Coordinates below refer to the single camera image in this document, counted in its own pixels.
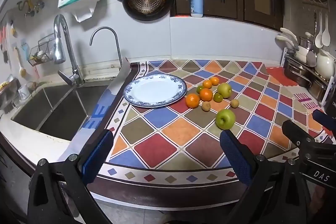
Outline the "white handled pot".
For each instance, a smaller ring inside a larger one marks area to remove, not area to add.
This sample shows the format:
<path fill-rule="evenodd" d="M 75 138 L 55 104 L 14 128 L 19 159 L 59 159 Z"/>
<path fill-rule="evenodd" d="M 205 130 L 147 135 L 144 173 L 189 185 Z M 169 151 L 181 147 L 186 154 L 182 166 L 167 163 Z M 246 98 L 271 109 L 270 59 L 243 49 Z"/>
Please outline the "white handled pot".
<path fill-rule="evenodd" d="M 304 64 L 307 64 L 307 54 L 312 48 L 312 43 L 307 38 L 296 36 L 286 28 L 280 28 L 281 34 L 276 36 L 276 40 L 284 42 L 294 52 L 294 57 Z"/>

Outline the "bright green apple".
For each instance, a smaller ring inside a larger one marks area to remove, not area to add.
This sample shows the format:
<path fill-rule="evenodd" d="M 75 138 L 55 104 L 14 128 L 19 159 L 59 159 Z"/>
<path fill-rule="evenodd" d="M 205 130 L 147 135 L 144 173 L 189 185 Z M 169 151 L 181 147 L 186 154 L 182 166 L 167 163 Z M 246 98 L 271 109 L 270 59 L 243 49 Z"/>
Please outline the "bright green apple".
<path fill-rule="evenodd" d="M 222 130 L 230 130 L 235 124 L 235 113 L 230 109 L 223 109 L 217 113 L 215 123 Z"/>

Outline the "blue white porcelain plate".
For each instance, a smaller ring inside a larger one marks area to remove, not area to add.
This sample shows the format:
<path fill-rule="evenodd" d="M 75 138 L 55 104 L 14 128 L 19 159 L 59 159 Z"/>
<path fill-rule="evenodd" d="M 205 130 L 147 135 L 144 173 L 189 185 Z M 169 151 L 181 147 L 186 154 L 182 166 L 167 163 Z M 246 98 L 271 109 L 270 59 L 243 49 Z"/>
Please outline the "blue white porcelain plate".
<path fill-rule="evenodd" d="M 186 92 L 183 79 L 159 73 L 133 80 L 124 88 L 123 97 L 133 106 L 156 108 L 179 101 Z"/>

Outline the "steel pots on rack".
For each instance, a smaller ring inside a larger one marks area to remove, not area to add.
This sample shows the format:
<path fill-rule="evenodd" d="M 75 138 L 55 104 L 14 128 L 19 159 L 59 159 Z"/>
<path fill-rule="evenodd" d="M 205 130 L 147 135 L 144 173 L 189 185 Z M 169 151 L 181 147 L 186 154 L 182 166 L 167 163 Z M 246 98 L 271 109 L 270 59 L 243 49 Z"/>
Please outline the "steel pots on rack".
<path fill-rule="evenodd" d="M 322 102 L 329 83 L 317 76 L 307 66 L 302 65 L 291 57 L 287 57 L 284 61 L 284 75 L 299 86 L 306 88 L 319 103 Z"/>

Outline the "green mandarin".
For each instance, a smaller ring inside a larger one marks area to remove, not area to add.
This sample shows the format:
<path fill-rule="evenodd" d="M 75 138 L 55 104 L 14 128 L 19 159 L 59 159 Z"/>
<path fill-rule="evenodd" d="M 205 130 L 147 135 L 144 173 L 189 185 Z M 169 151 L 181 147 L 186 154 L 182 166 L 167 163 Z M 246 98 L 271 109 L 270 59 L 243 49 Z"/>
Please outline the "green mandarin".
<path fill-rule="evenodd" d="M 223 96 L 222 96 L 221 94 L 219 94 L 219 93 L 215 93 L 215 94 L 214 94 L 214 97 L 213 97 L 213 100 L 214 100 L 215 102 L 217 102 L 217 103 L 220 103 L 220 102 L 222 102 L 222 100 L 223 100 Z"/>
<path fill-rule="evenodd" d="M 197 87 L 197 93 L 199 94 L 203 88 L 204 88 L 203 85 L 198 86 Z"/>

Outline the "large orange mandarin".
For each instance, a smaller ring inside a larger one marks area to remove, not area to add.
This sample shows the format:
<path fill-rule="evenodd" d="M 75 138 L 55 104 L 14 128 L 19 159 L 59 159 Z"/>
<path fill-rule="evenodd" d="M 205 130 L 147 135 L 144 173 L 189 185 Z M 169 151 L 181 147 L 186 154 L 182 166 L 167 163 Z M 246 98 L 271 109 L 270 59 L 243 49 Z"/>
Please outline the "large orange mandarin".
<path fill-rule="evenodd" d="M 200 98 L 198 94 L 191 93 L 186 96 L 186 106 L 190 109 L 197 108 L 199 106 Z"/>

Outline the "white ceramic teapot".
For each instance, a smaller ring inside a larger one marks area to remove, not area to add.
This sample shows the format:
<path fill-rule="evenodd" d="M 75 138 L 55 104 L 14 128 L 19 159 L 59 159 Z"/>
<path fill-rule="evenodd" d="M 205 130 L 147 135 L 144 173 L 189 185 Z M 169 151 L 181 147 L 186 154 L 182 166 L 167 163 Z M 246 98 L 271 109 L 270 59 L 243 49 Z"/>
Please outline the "white ceramic teapot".
<path fill-rule="evenodd" d="M 329 53 L 320 49 L 317 54 L 315 71 L 325 80 L 329 80 L 335 73 L 335 58 Z"/>

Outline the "brown kiwi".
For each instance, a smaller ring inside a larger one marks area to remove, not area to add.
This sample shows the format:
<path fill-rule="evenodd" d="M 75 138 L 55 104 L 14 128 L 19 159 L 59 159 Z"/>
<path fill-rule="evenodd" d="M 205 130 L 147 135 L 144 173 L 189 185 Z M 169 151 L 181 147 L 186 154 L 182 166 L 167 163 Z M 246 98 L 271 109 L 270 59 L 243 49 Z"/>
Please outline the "brown kiwi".
<path fill-rule="evenodd" d="M 230 105 L 232 108 L 237 108 L 239 106 L 239 101 L 237 99 L 231 100 Z"/>
<path fill-rule="evenodd" d="M 210 111 L 211 109 L 211 103 L 209 101 L 203 101 L 202 102 L 202 110 L 205 112 Z"/>

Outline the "white blue pump bottle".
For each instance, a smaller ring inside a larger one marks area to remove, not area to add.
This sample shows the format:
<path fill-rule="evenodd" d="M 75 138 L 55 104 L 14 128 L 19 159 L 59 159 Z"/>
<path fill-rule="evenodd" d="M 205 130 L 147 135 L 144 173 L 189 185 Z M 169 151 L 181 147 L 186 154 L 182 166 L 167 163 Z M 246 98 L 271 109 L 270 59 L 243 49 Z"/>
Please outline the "white blue pump bottle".
<path fill-rule="evenodd" d="M 203 16 L 203 0 L 190 0 L 190 14 L 196 18 Z"/>

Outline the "medium orange mandarin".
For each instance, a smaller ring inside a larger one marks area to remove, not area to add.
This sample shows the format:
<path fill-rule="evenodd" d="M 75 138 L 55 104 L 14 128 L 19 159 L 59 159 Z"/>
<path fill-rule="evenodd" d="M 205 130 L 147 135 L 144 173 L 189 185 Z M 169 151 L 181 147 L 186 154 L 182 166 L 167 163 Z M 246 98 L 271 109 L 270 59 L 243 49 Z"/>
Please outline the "medium orange mandarin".
<path fill-rule="evenodd" d="M 210 102 L 213 99 L 213 92 L 208 88 L 203 88 L 199 92 L 199 97 L 202 101 Z"/>

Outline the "stainless steel sink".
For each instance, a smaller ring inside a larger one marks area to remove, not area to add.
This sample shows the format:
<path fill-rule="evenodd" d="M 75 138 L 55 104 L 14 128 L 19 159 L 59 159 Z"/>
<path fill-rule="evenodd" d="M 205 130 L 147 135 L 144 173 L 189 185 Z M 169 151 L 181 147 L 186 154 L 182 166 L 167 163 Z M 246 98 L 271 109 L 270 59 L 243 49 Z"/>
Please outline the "stainless steel sink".
<path fill-rule="evenodd" d="M 45 85 L 12 120 L 46 135 L 71 141 L 93 114 L 108 85 L 109 81 L 91 81 L 79 88 Z"/>

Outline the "yellow green apple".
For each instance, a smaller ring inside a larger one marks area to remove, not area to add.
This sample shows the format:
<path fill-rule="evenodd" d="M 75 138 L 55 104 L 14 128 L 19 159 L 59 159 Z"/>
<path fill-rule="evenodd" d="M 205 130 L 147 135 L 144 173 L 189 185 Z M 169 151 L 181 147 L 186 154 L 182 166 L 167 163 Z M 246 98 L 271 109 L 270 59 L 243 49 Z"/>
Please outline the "yellow green apple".
<path fill-rule="evenodd" d="M 218 86 L 217 92 L 223 97 L 223 98 L 230 98 L 232 93 L 232 87 L 228 83 L 222 83 Z"/>

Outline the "small orange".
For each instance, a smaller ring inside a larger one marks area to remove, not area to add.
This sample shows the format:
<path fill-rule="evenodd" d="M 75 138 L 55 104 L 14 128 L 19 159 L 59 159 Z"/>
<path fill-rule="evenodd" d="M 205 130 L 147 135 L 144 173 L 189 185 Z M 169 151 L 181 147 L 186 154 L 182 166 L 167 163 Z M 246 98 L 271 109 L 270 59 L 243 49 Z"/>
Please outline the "small orange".
<path fill-rule="evenodd" d="M 205 81 L 203 81 L 202 85 L 203 85 L 204 88 L 210 89 L 210 88 L 212 88 L 213 83 L 211 82 L 211 80 L 205 80 Z"/>
<path fill-rule="evenodd" d="M 219 78 L 218 77 L 211 77 L 210 81 L 211 81 L 213 86 L 219 85 Z"/>

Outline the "thin gooseneck water tap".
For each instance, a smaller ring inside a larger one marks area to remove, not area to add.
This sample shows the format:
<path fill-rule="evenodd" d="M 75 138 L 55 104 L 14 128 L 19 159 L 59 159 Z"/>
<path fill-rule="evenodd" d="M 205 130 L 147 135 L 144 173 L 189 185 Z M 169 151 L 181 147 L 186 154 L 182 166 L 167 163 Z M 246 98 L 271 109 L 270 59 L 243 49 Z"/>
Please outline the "thin gooseneck water tap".
<path fill-rule="evenodd" d="M 104 40 L 100 40 L 103 43 L 103 48 L 104 48 L 104 53 L 102 54 L 104 57 L 104 62 L 113 61 L 112 57 L 114 56 L 114 52 L 112 51 L 111 46 L 112 46 L 112 43 L 114 43 L 114 50 L 116 51 L 116 55 L 117 55 L 116 61 L 118 61 L 118 69 L 121 70 L 123 61 L 122 61 L 120 43 L 119 43 L 117 32 L 112 27 L 102 26 L 94 30 L 94 32 L 92 33 L 89 39 L 89 46 L 91 47 L 93 45 L 93 42 L 97 34 L 100 32 L 104 32 L 104 31 L 108 31 L 113 36 L 113 39 L 108 39 L 104 37 Z"/>

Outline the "white hanging spoon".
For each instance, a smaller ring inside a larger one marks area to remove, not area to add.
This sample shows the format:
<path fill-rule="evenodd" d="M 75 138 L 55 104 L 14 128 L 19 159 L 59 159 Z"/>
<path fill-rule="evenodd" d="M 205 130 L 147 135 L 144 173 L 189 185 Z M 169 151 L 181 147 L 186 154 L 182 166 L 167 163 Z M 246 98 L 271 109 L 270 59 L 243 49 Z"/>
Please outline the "white hanging spoon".
<path fill-rule="evenodd" d="M 325 29 L 322 33 L 322 43 L 324 46 L 328 47 L 330 45 L 331 42 L 331 37 L 330 37 L 330 33 L 329 33 L 329 15 L 326 12 L 325 14 Z"/>

